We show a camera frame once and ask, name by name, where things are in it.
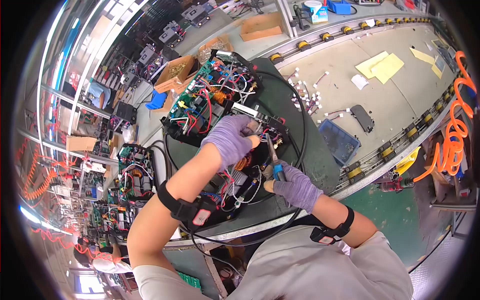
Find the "blue plastic bin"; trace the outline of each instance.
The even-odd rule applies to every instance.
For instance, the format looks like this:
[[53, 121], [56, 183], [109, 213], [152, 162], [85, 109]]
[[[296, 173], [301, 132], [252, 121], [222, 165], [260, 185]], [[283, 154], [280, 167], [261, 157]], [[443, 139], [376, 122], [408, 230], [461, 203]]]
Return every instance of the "blue plastic bin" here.
[[330, 153], [341, 167], [346, 166], [357, 153], [360, 141], [329, 119], [325, 119], [318, 128], [327, 143]]
[[327, 6], [336, 14], [351, 14], [350, 3], [346, 2], [345, 0], [327, 0]]

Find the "purple glove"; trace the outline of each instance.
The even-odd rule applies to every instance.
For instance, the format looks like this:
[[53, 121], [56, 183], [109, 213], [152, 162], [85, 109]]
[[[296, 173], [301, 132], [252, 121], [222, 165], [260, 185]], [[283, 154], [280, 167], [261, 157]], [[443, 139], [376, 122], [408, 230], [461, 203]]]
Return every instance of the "purple glove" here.
[[318, 197], [324, 193], [310, 181], [299, 169], [280, 160], [287, 181], [275, 181], [273, 192], [285, 197], [288, 203], [303, 208], [311, 214]]
[[211, 130], [206, 138], [202, 140], [200, 147], [206, 143], [213, 143], [222, 157], [222, 164], [219, 172], [223, 171], [227, 166], [238, 162], [252, 148], [257, 145], [252, 144], [252, 140], [246, 136], [253, 133], [247, 127], [252, 121], [249, 116], [225, 116]]

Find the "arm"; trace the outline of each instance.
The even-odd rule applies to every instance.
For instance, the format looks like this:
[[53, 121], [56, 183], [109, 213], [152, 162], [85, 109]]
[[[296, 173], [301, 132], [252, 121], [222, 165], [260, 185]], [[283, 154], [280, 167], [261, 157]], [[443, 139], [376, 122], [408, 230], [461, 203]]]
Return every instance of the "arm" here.
[[112, 251], [112, 258], [115, 259], [115, 258], [120, 258], [121, 257], [121, 254], [120, 254], [120, 247], [118, 244], [112, 244], [112, 248], [113, 248], [113, 251]]
[[[182, 166], [167, 182], [167, 191], [175, 199], [193, 202], [215, 173], [239, 161], [250, 149], [260, 143], [256, 135], [244, 137], [250, 118], [227, 116], [202, 140], [199, 153]], [[158, 265], [173, 272], [162, 253], [179, 221], [154, 195], [140, 211], [130, 228], [127, 247], [132, 268], [140, 265]]]
[[100, 97], [98, 97], [100, 99], [100, 107], [99, 109], [103, 109], [103, 102], [105, 101], [105, 93], [101, 93], [100, 94]]
[[[264, 188], [268, 192], [284, 196], [290, 204], [305, 209], [329, 228], [335, 229], [345, 222], [348, 216], [348, 209], [345, 205], [324, 195], [324, 192], [314, 186], [310, 178], [297, 168], [284, 161], [282, 161], [282, 167], [287, 182], [266, 181]], [[350, 247], [358, 247], [377, 231], [378, 229], [372, 221], [355, 212], [350, 231], [342, 237], [342, 240]]]

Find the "hair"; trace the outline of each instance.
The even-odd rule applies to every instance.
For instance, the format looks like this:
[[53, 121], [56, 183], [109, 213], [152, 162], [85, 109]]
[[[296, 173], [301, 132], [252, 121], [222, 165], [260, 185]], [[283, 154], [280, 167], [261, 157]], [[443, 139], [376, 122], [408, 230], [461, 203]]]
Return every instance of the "hair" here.
[[88, 261], [88, 257], [85, 255], [85, 253], [82, 254], [76, 248], [74, 248], [73, 256], [78, 261], [78, 263], [84, 266], [85, 268], [90, 267], [90, 262]]

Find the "green floor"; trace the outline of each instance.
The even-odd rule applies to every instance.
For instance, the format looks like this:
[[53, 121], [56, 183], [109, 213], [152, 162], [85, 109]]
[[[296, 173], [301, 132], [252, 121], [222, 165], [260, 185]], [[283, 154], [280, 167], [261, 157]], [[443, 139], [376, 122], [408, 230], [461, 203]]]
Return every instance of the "green floor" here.
[[382, 192], [376, 184], [370, 184], [341, 203], [372, 220], [406, 268], [411, 269], [433, 250], [452, 217], [450, 212], [428, 207], [434, 197], [430, 181], [425, 178], [414, 189], [400, 193]]

